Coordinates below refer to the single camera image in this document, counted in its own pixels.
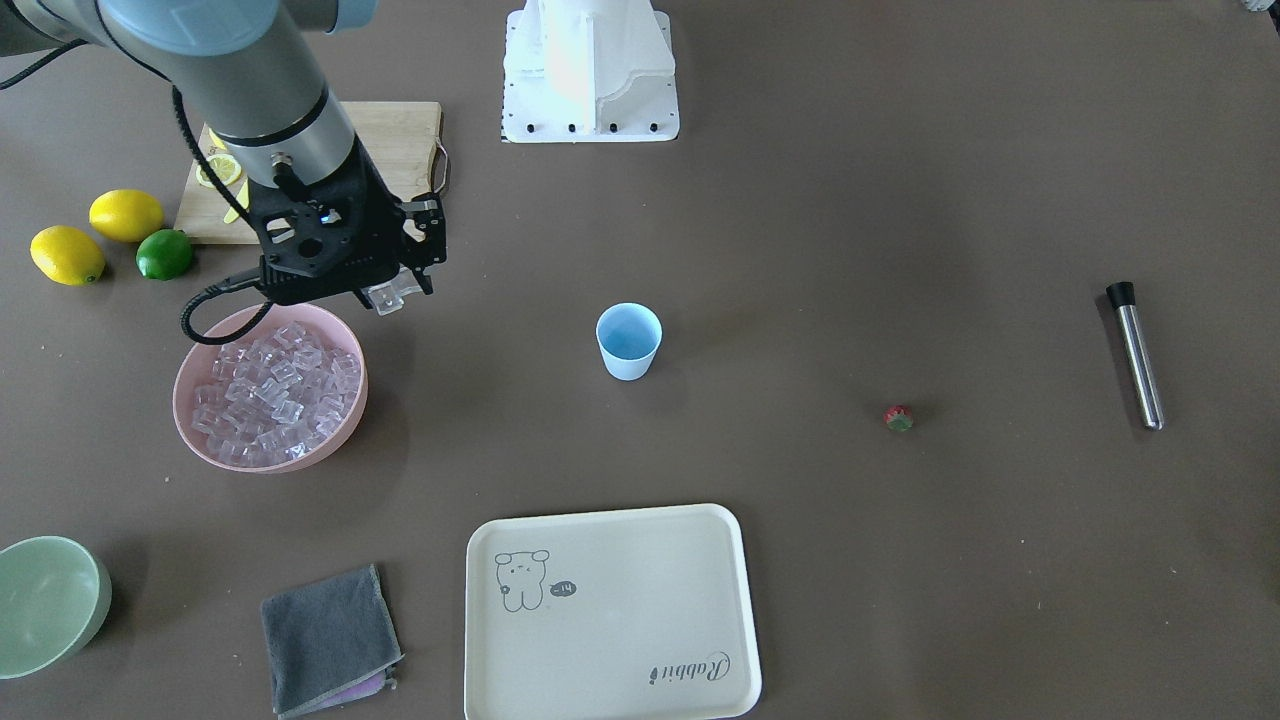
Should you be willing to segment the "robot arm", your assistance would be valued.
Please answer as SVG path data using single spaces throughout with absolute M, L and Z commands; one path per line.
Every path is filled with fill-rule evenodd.
M 3 54 L 82 42 L 166 79 L 247 174 L 243 211 L 262 255 L 216 293 L 287 306 L 351 292 L 390 313 L 430 293 L 445 260 L 436 193 L 384 183 L 303 32 L 366 26 L 374 1 L 5 1 Z

